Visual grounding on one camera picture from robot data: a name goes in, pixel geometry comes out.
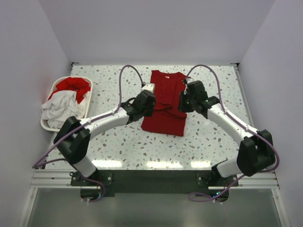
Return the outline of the dark red t-shirt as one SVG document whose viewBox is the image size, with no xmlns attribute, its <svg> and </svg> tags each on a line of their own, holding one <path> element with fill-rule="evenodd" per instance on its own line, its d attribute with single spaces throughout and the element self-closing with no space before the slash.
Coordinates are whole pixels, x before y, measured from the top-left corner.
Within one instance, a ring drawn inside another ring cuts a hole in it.
<svg viewBox="0 0 303 227">
<path fill-rule="evenodd" d="M 173 136 L 184 136 L 187 114 L 178 110 L 180 92 L 185 90 L 185 75 L 151 72 L 151 83 L 155 85 L 156 105 L 151 117 L 144 117 L 141 128 L 144 131 Z"/>
</svg>

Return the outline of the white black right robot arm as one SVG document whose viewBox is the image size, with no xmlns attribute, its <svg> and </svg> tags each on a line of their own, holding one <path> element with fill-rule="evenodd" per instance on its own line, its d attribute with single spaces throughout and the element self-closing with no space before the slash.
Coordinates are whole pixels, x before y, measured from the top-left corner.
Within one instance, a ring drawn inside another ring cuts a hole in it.
<svg viewBox="0 0 303 227">
<path fill-rule="evenodd" d="M 186 83 L 185 90 L 180 93 L 178 109 L 184 113 L 195 111 L 201 114 L 239 145 L 236 158 L 212 167 L 213 184 L 221 186 L 232 175 L 253 176 L 258 172 L 272 171 L 279 164 L 271 133 L 246 124 L 223 105 L 220 97 L 209 97 L 201 81 Z"/>
</svg>

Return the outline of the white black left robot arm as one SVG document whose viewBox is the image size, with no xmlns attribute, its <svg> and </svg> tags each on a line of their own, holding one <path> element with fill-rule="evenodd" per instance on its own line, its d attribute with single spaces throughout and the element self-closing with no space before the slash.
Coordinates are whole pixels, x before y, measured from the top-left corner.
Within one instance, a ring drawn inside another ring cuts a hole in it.
<svg viewBox="0 0 303 227">
<path fill-rule="evenodd" d="M 123 102 L 118 109 L 91 118 L 78 120 L 69 117 L 57 133 L 53 144 L 67 162 L 81 174 L 86 185 L 98 181 L 97 167 L 87 156 L 91 139 L 110 129 L 136 122 L 145 116 L 152 116 L 156 97 L 148 90 Z"/>
</svg>

